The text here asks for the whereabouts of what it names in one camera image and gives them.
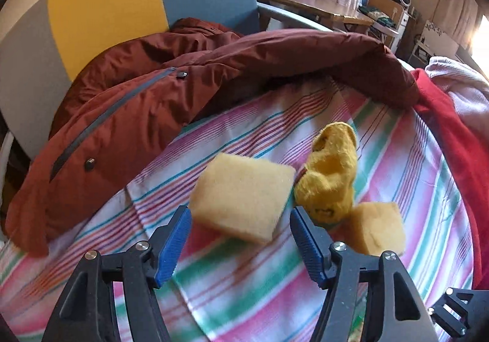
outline blue rubber fingertip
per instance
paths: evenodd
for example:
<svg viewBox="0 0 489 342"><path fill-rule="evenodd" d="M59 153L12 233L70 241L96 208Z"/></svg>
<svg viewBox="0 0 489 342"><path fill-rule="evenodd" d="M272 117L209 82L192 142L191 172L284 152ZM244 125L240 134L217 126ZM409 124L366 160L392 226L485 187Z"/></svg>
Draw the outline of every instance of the blue rubber fingertip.
<svg viewBox="0 0 489 342"><path fill-rule="evenodd" d="M192 215L187 208L176 223L172 233L166 241L165 247L160 251L158 256L158 270L155 275L155 283L160 288L175 271L178 258L182 253L183 246L192 227Z"/></svg>
<svg viewBox="0 0 489 342"><path fill-rule="evenodd" d="M290 212L290 230L294 236L295 244L299 248L309 278L322 287L327 280L324 273L323 256L296 209Z"/></svg>

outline mattress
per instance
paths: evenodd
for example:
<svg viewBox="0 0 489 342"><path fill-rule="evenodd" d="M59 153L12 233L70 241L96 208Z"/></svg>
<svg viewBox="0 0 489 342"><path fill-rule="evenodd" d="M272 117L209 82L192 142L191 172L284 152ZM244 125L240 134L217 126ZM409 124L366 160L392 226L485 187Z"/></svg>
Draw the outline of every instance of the mattress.
<svg viewBox="0 0 489 342"><path fill-rule="evenodd" d="M21 341L42 338L64 284L89 249L120 252L149 238L188 204L202 170L219 152L293 166L306 161L326 124L358 135L355 201L394 201L407 248L401 259L424 302L447 287L470 288L469 219L443 154L414 111L398 111L330 79L288 84L230 111L193 123L89 221L36 259L8 243L0 252L0 313ZM257 246L194 224L173 277L156 291L174 342L306 341L325 291L307 276L289 228L292 198L273 241ZM118 326L131 340L122 285ZM360 295L354 326L362 319Z"/></svg>

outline brown puffer jacket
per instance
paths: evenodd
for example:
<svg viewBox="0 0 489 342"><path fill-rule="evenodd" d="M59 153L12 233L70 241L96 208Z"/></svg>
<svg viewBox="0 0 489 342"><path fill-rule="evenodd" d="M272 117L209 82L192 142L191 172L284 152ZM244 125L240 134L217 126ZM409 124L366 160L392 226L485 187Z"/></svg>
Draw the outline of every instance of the brown puffer jacket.
<svg viewBox="0 0 489 342"><path fill-rule="evenodd" d="M73 82L51 139L13 199L7 233L35 256L94 215L182 127L267 90L277 81L331 75L398 108L418 96L410 73L381 43L306 29L241 37L201 20L122 43Z"/></svg>

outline red blanket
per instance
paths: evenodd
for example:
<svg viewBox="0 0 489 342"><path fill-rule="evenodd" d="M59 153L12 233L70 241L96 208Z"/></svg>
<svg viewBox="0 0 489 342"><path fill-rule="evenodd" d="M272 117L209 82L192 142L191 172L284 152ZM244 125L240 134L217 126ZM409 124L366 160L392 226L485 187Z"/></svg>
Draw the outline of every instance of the red blanket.
<svg viewBox="0 0 489 342"><path fill-rule="evenodd" d="M474 247L473 288L489 289L489 150L458 117L451 98L424 70L412 72L420 90L414 109L440 145L463 197Z"/></svg>

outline snap button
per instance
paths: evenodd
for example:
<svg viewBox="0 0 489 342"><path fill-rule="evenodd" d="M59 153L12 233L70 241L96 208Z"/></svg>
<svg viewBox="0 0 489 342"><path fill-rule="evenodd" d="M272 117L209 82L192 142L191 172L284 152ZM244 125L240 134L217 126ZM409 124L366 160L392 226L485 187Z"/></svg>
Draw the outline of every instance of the snap button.
<svg viewBox="0 0 489 342"><path fill-rule="evenodd" d="M85 161L85 171L91 171L95 167L95 159Z"/></svg>

